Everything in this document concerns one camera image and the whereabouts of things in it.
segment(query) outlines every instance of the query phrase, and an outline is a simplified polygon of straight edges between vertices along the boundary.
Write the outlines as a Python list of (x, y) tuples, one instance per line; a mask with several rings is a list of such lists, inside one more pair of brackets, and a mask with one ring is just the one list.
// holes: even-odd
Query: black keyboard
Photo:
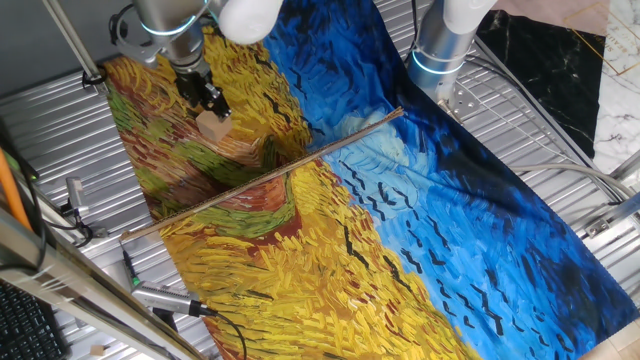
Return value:
[(0, 282), (0, 360), (64, 359), (51, 306)]

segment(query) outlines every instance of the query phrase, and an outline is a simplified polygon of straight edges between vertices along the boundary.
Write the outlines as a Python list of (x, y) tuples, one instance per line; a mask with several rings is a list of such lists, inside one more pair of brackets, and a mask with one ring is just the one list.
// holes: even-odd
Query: wooden stick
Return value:
[(288, 173), (289, 171), (292, 171), (294, 169), (297, 169), (303, 165), (306, 165), (320, 157), (322, 157), (323, 155), (326, 155), (328, 153), (331, 153), (335, 150), (338, 150), (341, 147), (344, 147), (346, 145), (349, 145), (355, 141), (358, 141), (360, 139), (362, 139), (363, 137), (365, 137), (366, 135), (368, 135), (369, 133), (371, 133), (373, 130), (379, 128), (380, 126), (388, 123), (389, 121), (396, 119), (400, 116), (402, 116), (404, 114), (404, 110), (399, 107), (397, 109), (395, 109), (394, 111), (392, 111), (391, 113), (389, 113), (387, 116), (384, 117), (384, 119), (378, 121), (375, 124), (369, 125), (367, 127), (365, 127), (364, 129), (353, 133), (341, 140), (332, 142), (331, 144), (328, 144), (326, 146), (323, 146), (322, 148), (312, 152), (311, 154), (307, 154), (295, 161), (292, 161), (286, 165), (280, 166), (277, 169), (274, 169), (262, 176), (259, 176), (251, 181), (249, 181), (248, 183), (235, 187), (231, 190), (225, 191), (219, 195), (216, 195), (212, 198), (210, 198), (209, 200), (203, 201), (200, 204), (194, 205), (188, 209), (185, 209), (181, 212), (175, 213), (171, 216), (168, 216), (152, 225), (149, 225), (145, 228), (142, 229), (138, 229), (135, 231), (125, 231), (122, 233), (121, 235), (121, 240), (125, 241), (125, 240), (130, 240), (130, 239), (135, 239), (135, 238), (139, 238), (141, 236), (144, 235), (148, 235), (154, 231), (158, 231), (160, 229), (162, 229), (163, 227), (169, 226), (175, 222), (184, 220), (186, 218), (188, 218), (189, 216), (195, 215), (211, 206), (215, 206), (220, 204), (223, 201), (227, 201), (229, 199), (232, 199), (240, 194), (242, 194), (243, 192), (251, 189), (252, 187), (256, 186), (256, 185), (260, 185), (262, 183), (265, 183), (269, 180), (273, 180), (275, 178), (277, 178), (278, 176), (282, 176), (286, 173)]

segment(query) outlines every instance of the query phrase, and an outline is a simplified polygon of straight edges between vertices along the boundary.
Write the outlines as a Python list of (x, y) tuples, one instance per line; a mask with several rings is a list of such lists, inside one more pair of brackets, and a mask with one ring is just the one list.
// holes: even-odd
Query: cloth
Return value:
[[(207, 30), (234, 111), (197, 133), (171, 69), (106, 65), (156, 218), (406, 115), (161, 230), (187, 287), (251, 359), (577, 359), (637, 317), (573, 231), (407, 76), (371, 1), (287, 0), (263, 43)], [(229, 325), (206, 324), (225, 358)]]

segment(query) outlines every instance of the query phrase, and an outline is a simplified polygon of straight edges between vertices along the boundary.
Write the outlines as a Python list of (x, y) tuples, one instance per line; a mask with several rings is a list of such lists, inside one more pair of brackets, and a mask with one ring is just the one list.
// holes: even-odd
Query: black marble tile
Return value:
[(604, 37), (491, 11), (478, 36), (580, 148), (594, 156)]

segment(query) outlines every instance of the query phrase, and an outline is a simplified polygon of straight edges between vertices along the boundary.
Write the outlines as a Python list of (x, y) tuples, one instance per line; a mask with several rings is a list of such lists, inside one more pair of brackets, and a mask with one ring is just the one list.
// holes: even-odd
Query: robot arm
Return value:
[(231, 109), (222, 90), (213, 85), (211, 68), (202, 56), (204, 36), (197, 20), (210, 11), (227, 39), (252, 44), (269, 34), (282, 0), (133, 0), (133, 5), (152, 44), (133, 46), (118, 37), (120, 52), (149, 67), (157, 66), (157, 54), (164, 56), (176, 73), (180, 95), (191, 106), (200, 104), (224, 119)]

